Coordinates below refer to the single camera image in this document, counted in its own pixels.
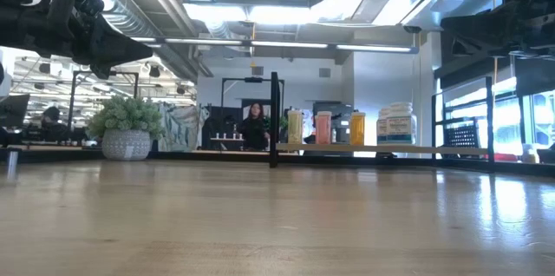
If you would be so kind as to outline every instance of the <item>white flower pot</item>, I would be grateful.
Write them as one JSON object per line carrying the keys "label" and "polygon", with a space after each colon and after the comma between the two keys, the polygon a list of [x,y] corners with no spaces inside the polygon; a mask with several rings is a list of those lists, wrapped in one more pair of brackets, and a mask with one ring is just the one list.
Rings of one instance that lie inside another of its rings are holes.
{"label": "white flower pot", "polygon": [[102,139],[102,153],[110,160],[145,160],[150,148],[150,134],[141,130],[108,129]]}

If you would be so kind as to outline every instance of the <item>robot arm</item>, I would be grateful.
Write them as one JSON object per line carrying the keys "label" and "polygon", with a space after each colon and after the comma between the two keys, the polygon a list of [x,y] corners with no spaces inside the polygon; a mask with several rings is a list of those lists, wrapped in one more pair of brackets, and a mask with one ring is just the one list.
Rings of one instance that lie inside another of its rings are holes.
{"label": "robot arm", "polygon": [[153,55],[152,49],[115,31],[101,16],[102,0],[0,0],[0,46],[40,56],[67,56],[90,65],[101,79],[111,68]]}

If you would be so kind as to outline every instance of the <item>yellow bottle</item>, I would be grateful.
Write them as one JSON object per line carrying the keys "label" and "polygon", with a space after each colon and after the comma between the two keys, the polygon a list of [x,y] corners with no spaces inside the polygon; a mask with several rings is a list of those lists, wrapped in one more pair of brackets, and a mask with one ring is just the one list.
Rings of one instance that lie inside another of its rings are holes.
{"label": "yellow bottle", "polygon": [[364,146],[364,122],[366,114],[353,112],[350,116],[350,144]]}
{"label": "yellow bottle", "polygon": [[303,112],[291,110],[287,113],[288,118],[288,142],[292,144],[303,143]]}

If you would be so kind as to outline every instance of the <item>long dark hair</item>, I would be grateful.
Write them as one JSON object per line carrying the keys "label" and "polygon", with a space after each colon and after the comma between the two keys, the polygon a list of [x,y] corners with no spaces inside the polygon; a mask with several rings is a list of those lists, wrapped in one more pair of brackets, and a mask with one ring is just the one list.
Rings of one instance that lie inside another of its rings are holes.
{"label": "long dark hair", "polygon": [[254,107],[254,105],[257,104],[258,108],[260,109],[260,114],[258,114],[258,120],[263,120],[264,119],[264,108],[262,108],[262,105],[258,102],[254,102],[251,107],[249,108],[249,119],[254,119],[254,117],[252,117],[252,107]]}

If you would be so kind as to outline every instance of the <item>plastic jar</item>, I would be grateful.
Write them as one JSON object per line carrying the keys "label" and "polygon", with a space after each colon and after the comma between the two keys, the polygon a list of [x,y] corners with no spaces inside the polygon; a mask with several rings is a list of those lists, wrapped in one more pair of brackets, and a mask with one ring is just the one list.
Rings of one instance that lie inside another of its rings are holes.
{"label": "plastic jar", "polygon": [[366,114],[363,112],[353,112],[350,115],[350,144],[364,146],[364,122]]}
{"label": "plastic jar", "polygon": [[411,102],[395,102],[389,106],[388,144],[416,144],[416,115]]}
{"label": "plastic jar", "polygon": [[320,111],[316,117],[316,144],[331,144],[331,112]]}
{"label": "plastic jar", "polygon": [[288,119],[288,139],[292,144],[303,143],[303,113],[300,110],[290,110],[287,113]]}
{"label": "plastic jar", "polygon": [[380,110],[380,117],[375,125],[378,145],[385,145],[388,143],[388,115],[389,108],[382,108]]}

